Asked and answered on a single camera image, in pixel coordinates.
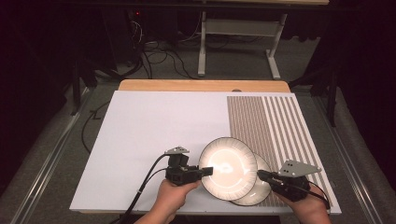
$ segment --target hand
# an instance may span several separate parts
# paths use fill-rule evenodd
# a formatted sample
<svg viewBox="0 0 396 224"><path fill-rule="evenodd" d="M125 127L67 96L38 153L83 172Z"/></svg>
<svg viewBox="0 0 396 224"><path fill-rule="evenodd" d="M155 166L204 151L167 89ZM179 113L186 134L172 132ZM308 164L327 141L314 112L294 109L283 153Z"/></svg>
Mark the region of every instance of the hand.
<svg viewBox="0 0 396 224"><path fill-rule="evenodd" d="M323 196L322 191L314 185L311 185L311 191ZM295 203L277 193L276 196L293 210L294 215L303 224L331 223L324 202L311 194L308 194L305 199Z"/></svg>
<svg viewBox="0 0 396 224"><path fill-rule="evenodd" d="M187 194L198 188L201 181L177 186L165 179L158 190L157 200L151 210L136 223L169 223L175 218L177 210L186 202Z"/></svg>

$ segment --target white ceramic plate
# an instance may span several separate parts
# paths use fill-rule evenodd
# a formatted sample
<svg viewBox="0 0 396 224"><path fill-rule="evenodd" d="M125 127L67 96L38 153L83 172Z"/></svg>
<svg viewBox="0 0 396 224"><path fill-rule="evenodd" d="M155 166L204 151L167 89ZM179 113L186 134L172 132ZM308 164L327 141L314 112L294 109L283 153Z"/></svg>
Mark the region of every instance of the white ceramic plate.
<svg viewBox="0 0 396 224"><path fill-rule="evenodd" d="M233 201L247 195L257 178L253 152L242 141L222 137L209 143L201 154L199 167L213 167L213 175L202 178L213 196Z"/></svg>
<svg viewBox="0 0 396 224"><path fill-rule="evenodd" d="M268 172L271 172L270 166L265 162L265 160L254 153L254 156L256 157L257 161L257 166L259 170L265 170ZM232 203L236 203L238 205L244 205L244 206L251 206L258 204L264 199L268 197L268 195L271 193L271 187L267 182L264 182L259 179L259 177L256 177L256 183L253 186L253 189L250 190L250 192L244 196L241 199L237 199L232 201Z"/></svg>

